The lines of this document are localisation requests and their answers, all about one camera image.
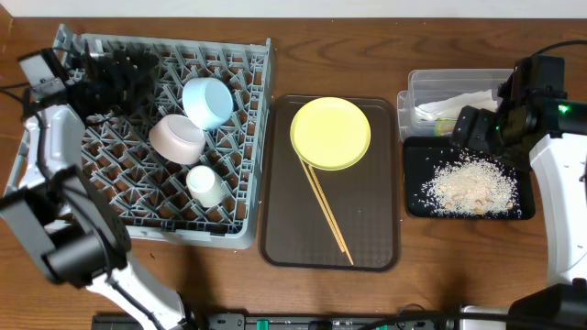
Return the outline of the white napkin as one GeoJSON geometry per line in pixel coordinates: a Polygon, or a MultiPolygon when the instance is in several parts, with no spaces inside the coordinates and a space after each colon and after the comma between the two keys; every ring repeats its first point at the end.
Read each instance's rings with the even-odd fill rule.
{"type": "Polygon", "coordinates": [[[493,98],[491,90],[475,93],[463,93],[443,101],[421,104],[415,107],[415,115],[419,120],[438,121],[456,120],[465,106],[484,108],[495,112],[499,102],[493,98]]]}

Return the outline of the yellow green wrapper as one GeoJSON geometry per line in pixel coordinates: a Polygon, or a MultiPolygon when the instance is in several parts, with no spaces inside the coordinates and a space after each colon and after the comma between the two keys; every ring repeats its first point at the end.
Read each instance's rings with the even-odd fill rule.
{"type": "Polygon", "coordinates": [[[455,119],[441,118],[434,122],[434,136],[445,137],[450,136],[453,132],[454,126],[456,125],[455,119]]]}

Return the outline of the white bowl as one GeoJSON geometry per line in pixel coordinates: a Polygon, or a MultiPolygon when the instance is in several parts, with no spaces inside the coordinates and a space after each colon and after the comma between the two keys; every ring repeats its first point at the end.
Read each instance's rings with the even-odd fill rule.
{"type": "Polygon", "coordinates": [[[198,162],[205,149],[205,132],[187,116],[166,115],[149,132],[152,147],[165,159],[182,165],[198,162]]]}

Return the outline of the light blue bowl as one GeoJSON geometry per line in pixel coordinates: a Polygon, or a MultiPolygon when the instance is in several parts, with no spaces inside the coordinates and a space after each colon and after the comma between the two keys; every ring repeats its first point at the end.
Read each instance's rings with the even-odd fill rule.
{"type": "Polygon", "coordinates": [[[234,101],[227,86],[217,78],[193,78],[183,87],[183,111],[202,130],[225,124],[233,114],[234,101]]]}

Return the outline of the small white cup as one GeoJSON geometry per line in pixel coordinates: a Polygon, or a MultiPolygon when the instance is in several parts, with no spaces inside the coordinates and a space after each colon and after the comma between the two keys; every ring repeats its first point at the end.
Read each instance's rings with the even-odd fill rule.
{"type": "Polygon", "coordinates": [[[221,204],[227,197],[222,183],[222,178],[205,165],[192,168],[186,176],[190,194],[204,208],[221,204]]]}

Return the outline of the yellow round plate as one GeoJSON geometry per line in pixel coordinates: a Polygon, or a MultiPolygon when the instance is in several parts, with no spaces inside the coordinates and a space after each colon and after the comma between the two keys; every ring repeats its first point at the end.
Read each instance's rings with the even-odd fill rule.
{"type": "Polygon", "coordinates": [[[359,162],[371,143],[371,124],[352,102],[320,97],[294,115],[290,140],[306,164],[323,171],[341,171],[359,162]]]}

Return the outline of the wooden chopstick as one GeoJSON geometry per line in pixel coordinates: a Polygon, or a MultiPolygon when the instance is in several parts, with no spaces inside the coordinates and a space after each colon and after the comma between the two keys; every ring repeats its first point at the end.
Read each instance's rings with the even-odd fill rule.
{"type": "Polygon", "coordinates": [[[326,218],[327,224],[328,224],[328,226],[330,228],[330,231],[332,232],[332,234],[333,234],[333,236],[334,236],[334,238],[335,238],[335,240],[336,240],[336,242],[338,244],[338,247],[339,247],[340,251],[343,252],[343,253],[345,253],[346,252],[346,249],[344,248],[343,242],[342,242],[342,240],[341,240],[341,238],[340,238],[337,230],[334,227],[333,219],[332,219],[332,217],[330,216],[330,214],[329,214],[329,212],[327,210],[327,206],[325,204],[325,200],[323,198],[323,195],[317,189],[316,181],[315,181],[314,177],[312,176],[311,171],[309,170],[308,165],[301,158],[299,158],[299,162],[301,163],[301,166],[303,168],[303,171],[305,173],[305,176],[306,176],[306,178],[307,178],[307,180],[308,180],[308,182],[310,184],[310,187],[311,187],[311,189],[312,189],[312,191],[313,191],[313,193],[315,195],[315,198],[317,199],[317,202],[318,202],[318,204],[320,206],[320,209],[321,209],[324,217],[326,218]]]}
{"type": "Polygon", "coordinates": [[[347,257],[349,259],[349,263],[351,265],[354,265],[354,260],[349,252],[349,248],[347,246],[345,238],[342,235],[342,232],[341,232],[340,227],[338,225],[338,221],[337,221],[336,217],[334,216],[334,213],[333,213],[333,211],[330,207],[330,204],[327,200],[327,197],[322,189],[322,186],[319,182],[319,179],[317,178],[316,172],[311,165],[308,166],[308,170],[309,170],[309,175],[310,175],[313,183],[315,184],[319,198],[320,198],[322,204],[325,206],[326,213],[327,213],[327,220],[331,224],[331,230],[333,231],[333,234],[336,237],[336,240],[339,244],[339,247],[340,247],[341,251],[347,255],[347,257]]]}

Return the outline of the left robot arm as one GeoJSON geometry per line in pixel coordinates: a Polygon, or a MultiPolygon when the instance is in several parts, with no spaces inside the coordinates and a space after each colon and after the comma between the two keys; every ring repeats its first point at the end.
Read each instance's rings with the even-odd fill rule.
{"type": "Polygon", "coordinates": [[[28,160],[18,188],[1,199],[2,218],[50,282],[102,295],[145,329],[195,329],[189,305],[132,255],[125,224],[82,170],[89,117],[134,113],[158,58],[46,48],[18,63],[28,79],[19,99],[28,160]]]}

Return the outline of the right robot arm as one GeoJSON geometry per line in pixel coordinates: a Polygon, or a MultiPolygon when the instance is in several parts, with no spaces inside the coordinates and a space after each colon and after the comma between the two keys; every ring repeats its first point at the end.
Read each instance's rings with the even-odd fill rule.
{"type": "Polygon", "coordinates": [[[564,87],[565,61],[533,55],[519,60],[498,89],[496,111],[467,105],[450,142],[532,170],[548,239],[545,289],[515,301],[508,318],[555,327],[586,326],[586,105],[564,87]]]}

